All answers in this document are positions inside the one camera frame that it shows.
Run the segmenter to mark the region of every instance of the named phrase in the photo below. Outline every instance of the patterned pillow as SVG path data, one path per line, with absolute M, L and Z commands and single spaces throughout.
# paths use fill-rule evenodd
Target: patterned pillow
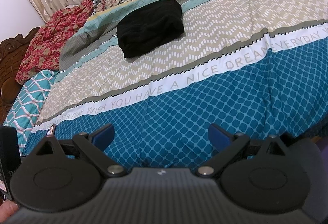
M 92 0 L 83 0 L 79 6 L 60 9 L 53 14 L 30 42 L 16 81 L 23 85 L 41 70 L 58 70 L 59 55 L 66 41 L 84 25 L 92 11 Z
M 22 152 L 27 138 L 37 121 L 57 72 L 42 70 L 22 87 L 3 125 L 15 127 L 19 151 Z

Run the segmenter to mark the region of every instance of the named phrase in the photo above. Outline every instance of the black folded cloth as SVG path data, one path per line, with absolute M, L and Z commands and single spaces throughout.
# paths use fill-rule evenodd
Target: black folded cloth
M 141 56 L 184 33 L 181 5 L 160 0 L 126 15 L 117 25 L 118 45 L 124 57 Z

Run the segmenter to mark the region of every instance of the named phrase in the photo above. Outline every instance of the carved wood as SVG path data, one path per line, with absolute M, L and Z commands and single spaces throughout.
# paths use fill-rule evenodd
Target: carved wood
M 0 123 L 2 124 L 12 107 L 20 89 L 14 79 L 25 52 L 40 27 L 33 28 L 24 38 L 19 34 L 0 44 Z

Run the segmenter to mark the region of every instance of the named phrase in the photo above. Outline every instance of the beige zigzag pattern fabric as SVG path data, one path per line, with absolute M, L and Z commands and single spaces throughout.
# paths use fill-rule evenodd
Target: beige zigzag pattern fabric
M 328 19 L 328 0 L 211 0 L 184 13 L 186 33 L 181 38 L 136 60 L 123 58 L 120 48 L 111 46 L 74 69 L 53 85 L 38 122 L 88 97 L 128 88 L 173 68 L 182 71 L 215 52 L 236 51 L 235 45 L 240 49 L 254 34 L 262 36 L 263 28 L 289 32 L 288 27 L 321 19 Z

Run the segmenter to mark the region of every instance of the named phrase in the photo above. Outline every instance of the bedspread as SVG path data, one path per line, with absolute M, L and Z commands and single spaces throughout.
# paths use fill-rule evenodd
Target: bedspread
M 23 85 L 41 70 L 58 70 L 59 54 L 64 44 L 84 25 L 92 10 L 92 0 L 83 0 L 79 6 L 61 9 L 53 14 L 30 42 L 16 81 Z
M 154 1 L 98 13 L 74 37 L 97 38 Z M 126 59 L 113 29 L 58 72 L 24 153 L 53 123 L 68 139 L 111 122 L 105 153 L 125 167 L 195 168 L 216 151 L 211 123 L 262 139 L 328 123 L 328 0 L 176 1 L 181 37 Z

